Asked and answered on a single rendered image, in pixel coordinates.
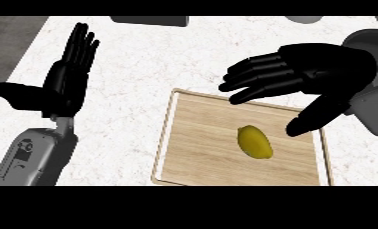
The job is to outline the yellow lemon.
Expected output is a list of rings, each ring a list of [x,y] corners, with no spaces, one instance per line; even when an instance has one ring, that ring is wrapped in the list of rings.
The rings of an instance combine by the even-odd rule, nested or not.
[[[273,156],[268,139],[261,130],[251,125],[237,129],[237,145],[243,153],[255,159],[268,159]]]

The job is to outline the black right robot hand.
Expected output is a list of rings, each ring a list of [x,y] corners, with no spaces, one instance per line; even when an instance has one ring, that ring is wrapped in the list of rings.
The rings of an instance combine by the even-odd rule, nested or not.
[[[221,92],[242,89],[232,105],[295,92],[317,95],[286,125],[295,137],[320,129],[351,107],[353,96],[375,79],[376,60],[360,49],[325,43],[285,45],[274,53],[248,57],[227,68]]]

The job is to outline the grey round pot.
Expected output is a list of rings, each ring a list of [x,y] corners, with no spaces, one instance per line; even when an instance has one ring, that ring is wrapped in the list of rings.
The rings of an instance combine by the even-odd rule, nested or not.
[[[292,22],[299,24],[316,23],[323,16],[285,16]]]

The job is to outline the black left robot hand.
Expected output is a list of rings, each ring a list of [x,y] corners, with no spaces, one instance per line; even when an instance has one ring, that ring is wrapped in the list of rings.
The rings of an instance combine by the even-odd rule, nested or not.
[[[88,31],[88,25],[77,23],[62,58],[50,67],[43,86],[0,83],[0,98],[13,109],[40,111],[43,118],[75,116],[84,103],[97,46],[99,41]]]

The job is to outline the pale wooden tray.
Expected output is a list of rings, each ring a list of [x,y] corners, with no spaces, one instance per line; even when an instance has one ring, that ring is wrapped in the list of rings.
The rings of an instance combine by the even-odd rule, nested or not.
[[[291,107],[175,89],[156,150],[152,182],[172,186],[330,186],[325,133],[297,137]]]

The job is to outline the dark grey flat object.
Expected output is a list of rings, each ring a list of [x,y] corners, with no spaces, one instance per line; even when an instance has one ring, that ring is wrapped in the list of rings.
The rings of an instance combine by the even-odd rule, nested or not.
[[[110,19],[116,23],[177,27],[186,27],[189,23],[187,16],[112,16]]]

